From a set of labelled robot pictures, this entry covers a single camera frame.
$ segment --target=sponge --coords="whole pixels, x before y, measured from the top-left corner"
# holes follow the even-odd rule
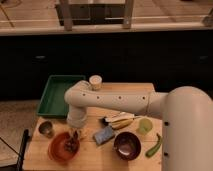
[[[94,140],[96,141],[97,145],[104,144],[105,142],[109,141],[111,138],[115,136],[115,133],[111,126],[106,126],[99,132],[96,132],[93,136]]]

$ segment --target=cable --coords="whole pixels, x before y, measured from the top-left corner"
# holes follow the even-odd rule
[[[20,156],[20,154],[13,148],[11,147],[3,138],[0,137],[0,140],[7,145],[14,153],[16,153],[18,156]]]
[[[15,27],[13,22],[10,20],[10,17],[7,15],[6,11],[4,10],[3,6],[2,6],[2,3],[0,3],[0,9],[2,10],[2,12],[4,13],[5,17],[7,18],[7,20],[9,21],[10,23],[10,26],[11,27]]]
[[[19,5],[21,5],[22,4],[22,0],[18,0],[18,2],[16,3],[16,4],[14,4],[14,5],[11,5],[11,6],[4,6],[4,8],[6,9],[6,8],[15,8],[15,7],[17,7],[17,6],[19,6]]]

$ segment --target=cucumber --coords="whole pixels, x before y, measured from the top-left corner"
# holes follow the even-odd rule
[[[162,144],[162,137],[157,133],[157,137],[158,137],[158,141],[156,143],[155,146],[153,146],[152,148],[150,148],[146,153],[146,157],[150,158],[152,157],[160,148],[161,144]]]

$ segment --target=bowl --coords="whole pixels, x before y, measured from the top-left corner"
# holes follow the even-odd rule
[[[134,160],[141,152],[141,143],[135,134],[122,132],[115,138],[114,149],[123,160]]]
[[[70,140],[69,132],[63,132],[55,136],[48,148],[50,159],[60,163],[68,163],[78,152],[80,143],[76,141],[76,150],[70,151],[66,148],[67,142]]]
[[[44,121],[40,124],[38,131],[40,134],[51,138],[53,136],[53,125],[50,121]]]

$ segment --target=metal cup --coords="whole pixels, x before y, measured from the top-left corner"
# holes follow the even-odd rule
[[[47,138],[51,138],[54,135],[53,125],[50,121],[42,122],[38,128],[38,131]]]

